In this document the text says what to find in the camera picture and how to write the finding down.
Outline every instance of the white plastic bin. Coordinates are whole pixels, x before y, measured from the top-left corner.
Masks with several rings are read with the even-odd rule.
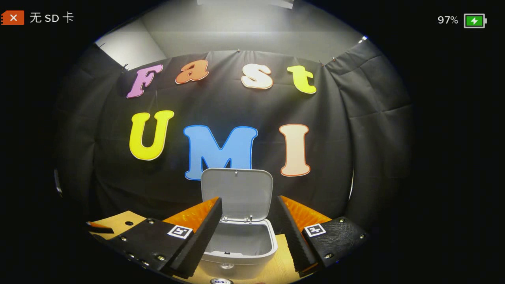
[[[223,216],[201,258],[209,276],[251,279],[277,251],[265,219],[272,199],[272,176],[263,170],[209,168],[201,176],[203,200],[219,196]]]

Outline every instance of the wooden table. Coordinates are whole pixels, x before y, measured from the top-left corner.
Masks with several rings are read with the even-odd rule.
[[[92,234],[98,234],[108,240],[131,228],[131,226],[125,224],[125,221],[133,222],[133,225],[136,225],[144,220],[144,217],[133,212],[126,211],[94,222],[96,224],[113,228],[114,234],[94,232]],[[287,284],[300,280],[300,276],[294,271],[293,258],[289,253],[285,235],[278,234],[275,238],[277,239],[277,252],[267,263],[265,269],[260,273],[260,275],[254,279],[248,280],[230,279],[234,284],[257,284],[262,282],[265,284]],[[177,276],[174,277],[192,284],[209,284],[211,279],[216,278],[205,274],[200,266],[196,268],[193,277],[188,279],[179,278]]]

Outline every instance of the gray wall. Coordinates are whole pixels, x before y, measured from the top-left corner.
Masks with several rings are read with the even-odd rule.
[[[143,15],[140,22],[114,31],[97,44],[105,42],[102,49],[132,69],[164,58],[237,49],[327,63],[363,36],[301,0],[295,0],[292,9],[265,0],[199,2],[201,5],[197,0],[168,1]]]

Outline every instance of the blue letter m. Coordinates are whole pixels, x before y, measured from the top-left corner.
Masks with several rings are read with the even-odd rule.
[[[234,128],[222,148],[219,148],[207,126],[188,126],[184,129],[184,135],[189,138],[187,179],[200,180],[204,168],[202,159],[209,168],[224,168],[231,160],[231,168],[251,169],[253,140],[258,136],[256,129],[248,126]]]

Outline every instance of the open bin lid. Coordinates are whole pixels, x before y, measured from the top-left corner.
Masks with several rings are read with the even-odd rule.
[[[201,174],[201,196],[221,197],[223,217],[252,222],[265,219],[270,209],[272,175],[264,170],[209,168]]]

